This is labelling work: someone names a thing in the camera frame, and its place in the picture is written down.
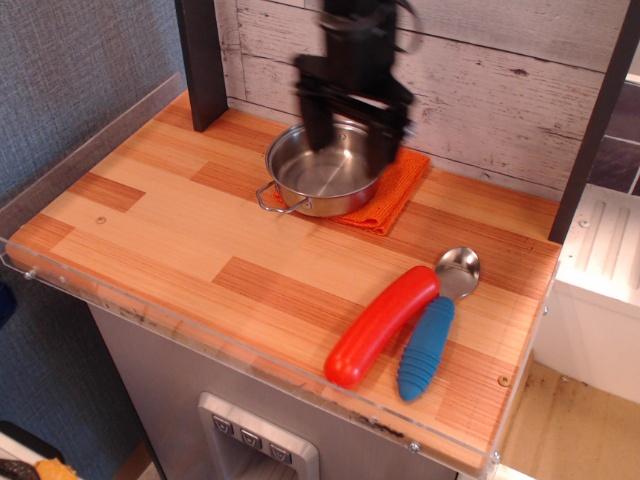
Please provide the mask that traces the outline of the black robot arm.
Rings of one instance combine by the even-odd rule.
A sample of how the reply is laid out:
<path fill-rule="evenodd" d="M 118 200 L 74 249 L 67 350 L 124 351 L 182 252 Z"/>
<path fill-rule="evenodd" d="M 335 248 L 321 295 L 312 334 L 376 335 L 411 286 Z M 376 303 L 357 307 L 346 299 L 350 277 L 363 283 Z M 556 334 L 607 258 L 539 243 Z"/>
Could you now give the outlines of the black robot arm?
<path fill-rule="evenodd" d="M 413 94 L 392 74 L 397 9 L 415 11 L 407 1 L 325 1 L 319 24 L 324 31 L 323 56 L 301 54 L 300 113 L 312 150 L 334 139 L 334 117 L 346 117 L 365 128 L 368 175 L 379 176 L 395 160 L 409 125 Z"/>

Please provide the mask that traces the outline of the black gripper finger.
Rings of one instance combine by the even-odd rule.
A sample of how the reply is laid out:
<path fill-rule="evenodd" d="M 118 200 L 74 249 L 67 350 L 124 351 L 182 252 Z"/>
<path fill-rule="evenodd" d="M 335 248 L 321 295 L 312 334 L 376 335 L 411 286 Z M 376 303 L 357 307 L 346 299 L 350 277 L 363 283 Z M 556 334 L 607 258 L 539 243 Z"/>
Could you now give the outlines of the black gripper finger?
<path fill-rule="evenodd" d="M 334 139 L 333 112 L 336 95 L 329 92 L 300 92 L 300 111 L 310 148 L 317 152 Z"/>
<path fill-rule="evenodd" d="M 372 121 L 368 125 L 368 172 L 381 173 L 395 160 L 404 137 L 406 121 L 385 123 Z"/>

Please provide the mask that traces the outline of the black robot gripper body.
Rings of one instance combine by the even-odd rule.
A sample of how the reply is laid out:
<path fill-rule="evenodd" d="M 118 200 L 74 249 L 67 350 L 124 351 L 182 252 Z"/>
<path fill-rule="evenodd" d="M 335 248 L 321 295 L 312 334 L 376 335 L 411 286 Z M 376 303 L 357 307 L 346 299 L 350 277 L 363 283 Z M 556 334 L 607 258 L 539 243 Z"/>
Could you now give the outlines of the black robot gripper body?
<path fill-rule="evenodd" d="M 329 92 L 337 97 L 335 114 L 366 126 L 408 120 L 413 95 L 392 75 L 395 29 L 342 30 L 326 27 L 326 54 L 301 54 L 294 60 L 300 92 Z"/>

